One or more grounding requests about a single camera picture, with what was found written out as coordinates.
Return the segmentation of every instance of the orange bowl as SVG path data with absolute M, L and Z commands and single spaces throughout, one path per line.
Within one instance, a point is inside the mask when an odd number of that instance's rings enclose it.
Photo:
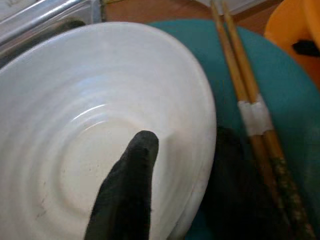
M 320 47 L 320 1 L 284 0 L 270 16 L 264 36 L 302 65 L 320 90 L 320 57 L 297 54 L 292 47 L 301 39 Z

